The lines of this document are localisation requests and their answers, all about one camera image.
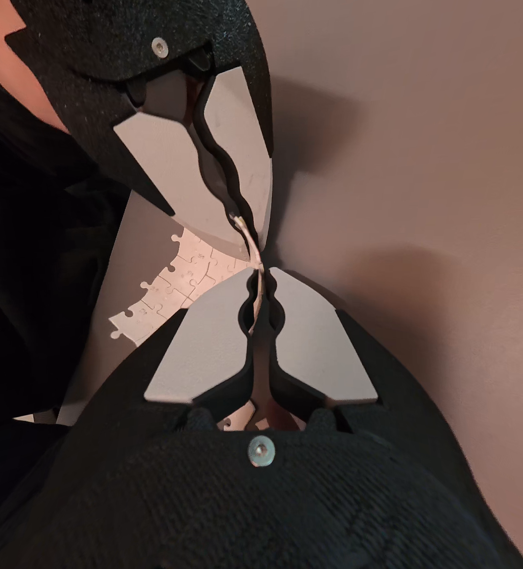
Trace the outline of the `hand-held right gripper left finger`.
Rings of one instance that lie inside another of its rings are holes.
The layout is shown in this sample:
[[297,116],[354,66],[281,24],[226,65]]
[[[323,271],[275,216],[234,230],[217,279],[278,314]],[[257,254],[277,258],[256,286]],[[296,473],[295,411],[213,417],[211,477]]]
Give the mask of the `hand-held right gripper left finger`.
[[250,399],[250,329],[258,271],[249,267],[203,293],[187,310],[144,398],[208,409],[225,418]]

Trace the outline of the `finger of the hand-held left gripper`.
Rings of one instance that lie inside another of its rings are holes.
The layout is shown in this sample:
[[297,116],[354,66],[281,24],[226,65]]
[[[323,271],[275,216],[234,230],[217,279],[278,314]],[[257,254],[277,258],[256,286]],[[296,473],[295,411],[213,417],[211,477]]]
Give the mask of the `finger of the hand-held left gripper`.
[[244,238],[202,178],[198,151],[183,124],[137,112],[115,125],[114,132],[168,202],[177,223],[216,250],[249,260]]
[[212,75],[201,86],[193,110],[193,130],[202,178],[223,207],[223,229],[237,245],[244,240],[230,215],[241,216],[264,249],[270,227],[273,168],[242,66]]

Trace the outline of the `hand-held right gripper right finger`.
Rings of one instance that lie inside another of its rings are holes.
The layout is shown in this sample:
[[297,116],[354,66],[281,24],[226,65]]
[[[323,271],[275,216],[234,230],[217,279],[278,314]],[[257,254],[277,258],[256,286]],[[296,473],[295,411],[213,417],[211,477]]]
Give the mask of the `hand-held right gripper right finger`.
[[277,267],[267,270],[266,286],[276,403],[302,421],[316,409],[376,403],[377,390],[334,306]]

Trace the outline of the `white puzzle piece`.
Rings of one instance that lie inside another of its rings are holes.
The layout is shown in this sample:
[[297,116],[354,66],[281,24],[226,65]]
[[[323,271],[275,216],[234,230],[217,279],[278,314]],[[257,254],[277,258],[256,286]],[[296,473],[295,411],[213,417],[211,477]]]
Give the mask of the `white puzzle piece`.
[[243,431],[256,413],[254,402],[248,400],[246,404],[217,423],[220,431]]

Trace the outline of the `partly built white puzzle ball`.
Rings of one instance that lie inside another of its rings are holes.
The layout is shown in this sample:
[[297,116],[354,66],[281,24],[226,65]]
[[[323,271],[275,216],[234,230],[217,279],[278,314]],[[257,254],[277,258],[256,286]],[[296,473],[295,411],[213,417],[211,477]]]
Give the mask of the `partly built white puzzle ball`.
[[202,294],[246,268],[258,268],[256,260],[240,260],[216,250],[188,229],[179,237],[178,253],[152,282],[141,282],[143,297],[112,317],[110,337],[125,337],[140,346],[179,309],[187,309]]

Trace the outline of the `person's left forearm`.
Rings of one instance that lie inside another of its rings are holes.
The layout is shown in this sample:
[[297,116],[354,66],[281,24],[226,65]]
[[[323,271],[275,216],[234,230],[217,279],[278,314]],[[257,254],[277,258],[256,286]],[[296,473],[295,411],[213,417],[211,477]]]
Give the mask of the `person's left forearm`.
[[35,75],[6,43],[6,36],[25,28],[12,3],[0,1],[0,85],[42,122],[69,134]]

